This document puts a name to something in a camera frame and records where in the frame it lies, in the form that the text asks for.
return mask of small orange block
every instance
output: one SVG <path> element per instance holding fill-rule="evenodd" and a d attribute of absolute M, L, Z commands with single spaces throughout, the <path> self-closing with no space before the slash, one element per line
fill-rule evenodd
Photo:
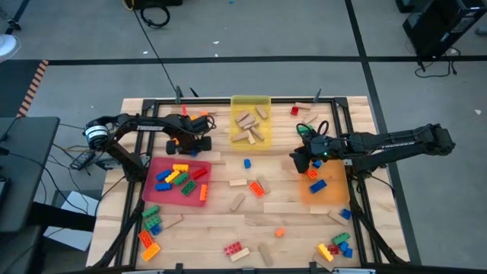
<path fill-rule="evenodd" d="M 257 182 L 252 182 L 250 185 L 250 190 L 252 190 L 253 194 L 255 194 L 257 197 L 262 197 L 264 195 L 264 190 L 262 187 L 259 185 Z"/>
<path fill-rule="evenodd" d="M 139 233 L 138 238 L 140 239 L 142 244 L 144 244 L 145 248 L 150 247 L 151 244 L 154 243 L 154 241 L 151 238 L 151 235 L 149 235 L 149 233 L 147 231 L 143 231 L 143 232 Z"/>
<path fill-rule="evenodd" d="M 199 193 L 199 200 L 206 201 L 206 195 L 208 194 L 208 185 L 201 185 L 201 192 Z"/>
<path fill-rule="evenodd" d="M 282 236 L 284 236 L 285 232 L 286 232 L 286 230 L 284 228 L 280 228 L 280 229 L 276 230 L 274 232 L 274 234 L 276 237 L 282 237 Z"/>
<path fill-rule="evenodd" d="M 308 170 L 306 172 L 307 176 L 310 178 L 310 179 L 314 179 L 316 177 L 318 177 L 318 173 L 316 170 Z"/>
<path fill-rule="evenodd" d="M 161 247 L 159 247 L 158 243 L 152 243 L 151 246 L 147 250 L 145 250 L 144 253 L 142 254 L 142 259 L 148 262 L 159 251 L 161 251 Z"/>

